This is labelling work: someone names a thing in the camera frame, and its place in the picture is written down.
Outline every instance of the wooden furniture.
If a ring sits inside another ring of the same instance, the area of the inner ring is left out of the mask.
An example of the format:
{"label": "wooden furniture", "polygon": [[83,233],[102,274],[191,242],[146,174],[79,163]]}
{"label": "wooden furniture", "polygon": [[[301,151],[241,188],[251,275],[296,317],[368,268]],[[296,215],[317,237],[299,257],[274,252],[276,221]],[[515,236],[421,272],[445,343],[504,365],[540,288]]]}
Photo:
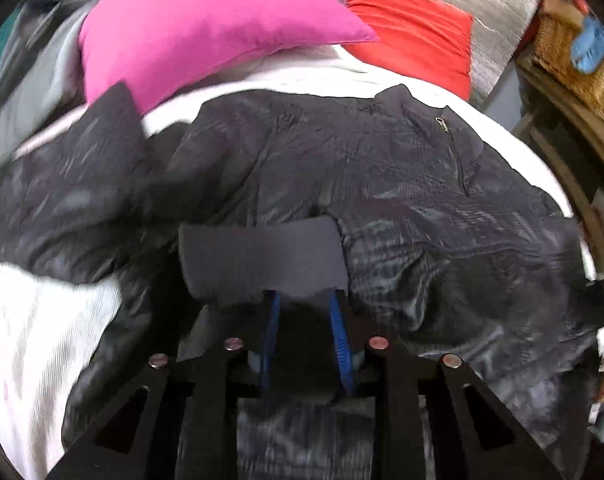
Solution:
{"label": "wooden furniture", "polygon": [[[530,52],[524,52],[518,58],[517,69],[528,112],[512,133],[530,144],[555,173],[572,202],[576,216],[582,221],[596,270],[599,275],[604,275],[604,228],[591,206],[592,192],[585,185],[585,179],[593,177],[595,170],[604,187],[604,122],[553,76],[535,65]],[[558,123],[566,126],[573,137],[570,139],[573,146],[579,146],[578,151],[589,159],[591,167],[587,173],[590,174],[585,174],[582,165],[569,163],[562,139],[550,139],[545,133]]]}

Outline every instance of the zipper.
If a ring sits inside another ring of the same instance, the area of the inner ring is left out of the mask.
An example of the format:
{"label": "zipper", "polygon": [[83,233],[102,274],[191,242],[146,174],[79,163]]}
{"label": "zipper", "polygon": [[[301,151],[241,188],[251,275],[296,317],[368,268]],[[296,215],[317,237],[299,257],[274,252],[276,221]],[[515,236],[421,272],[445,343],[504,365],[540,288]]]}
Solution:
{"label": "zipper", "polygon": [[464,179],[462,178],[462,163],[460,162],[460,158],[458,157],[458,152],[455,149],[453,144],[453,136],[451,135],[451,131],[448,129],[447,123],[445,123],[444,119],[441,117],[436,117],[435,121],[440,125],[442,131],[447,134],[448,137],[448,146],[451,149],[451,155],[453,156],[453,176],[458,181],[458,186],[462,193],[468,196],[466,192],[466,187],[464,186]]}

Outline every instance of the white fabric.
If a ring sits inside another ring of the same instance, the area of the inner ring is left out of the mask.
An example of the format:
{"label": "white fabric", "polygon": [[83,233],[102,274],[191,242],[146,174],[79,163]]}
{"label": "white fabric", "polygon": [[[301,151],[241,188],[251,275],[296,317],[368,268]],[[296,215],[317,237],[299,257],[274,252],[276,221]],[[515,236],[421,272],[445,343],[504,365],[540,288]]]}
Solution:
{"label": "white fabric", "polygon": [[[404,84],[432,107],[449,106],[530,184],[545,190],[563,214],[573,212],[556,178],[528,146],[467,102],[430,83],[358,61],[339,46],[296,49],[224,72],[225,80],[178,96],[143,120],[147,135],[175,121],[193,121],[202,103],[249,89],[319,96],[373,97]],[[71,111],[23,144],[23,156],[65,132],[85,112]],[[594,276],[583,245],[585,270]],[[0,442],[26,480],[44,478],[62,456],[61,424],[68,393],[120,304],[113,279],[72,286],[0,264]]]}

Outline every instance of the screw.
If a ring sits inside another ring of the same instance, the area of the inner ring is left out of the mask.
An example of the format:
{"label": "screw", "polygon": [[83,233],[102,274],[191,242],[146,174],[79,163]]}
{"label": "screw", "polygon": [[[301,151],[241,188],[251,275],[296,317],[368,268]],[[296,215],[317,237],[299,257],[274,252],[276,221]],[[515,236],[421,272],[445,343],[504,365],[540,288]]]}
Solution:
{"label": "screw", "polygon": [[460,359],[455,354],[446,354],[442,358],[442,362],[449,368],[460,368],[460,365],[462,364],[462,359]]}
{"label": "screw", "polygon": [[230,337],[224,341],[224,348],[227,350],[239,350],[244,346],[244,342],[239,337]]}
{"label": "screw", "polygon": [[368,345],[374,350],[386,350],[388,348],[388,339],[377,335],[368,340]]}
{"label": "screw", "polygon": [[151,368],[159,370],[160,368],[164,368],[167,364],[169,364],[169,358],[166,354],[153,354],[148,359],[148,363]]}

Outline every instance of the red pillow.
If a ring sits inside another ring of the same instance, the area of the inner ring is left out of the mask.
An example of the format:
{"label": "red pillow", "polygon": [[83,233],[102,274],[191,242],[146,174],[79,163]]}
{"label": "red pillow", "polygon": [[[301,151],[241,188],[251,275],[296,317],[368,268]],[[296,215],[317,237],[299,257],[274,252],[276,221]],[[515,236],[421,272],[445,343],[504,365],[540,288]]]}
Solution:
{"label": "red pillow", "polygon": [[473,16],[439,0],[347,0],[347,6],[380,38],[345,45],[355,57],[468,100]]}

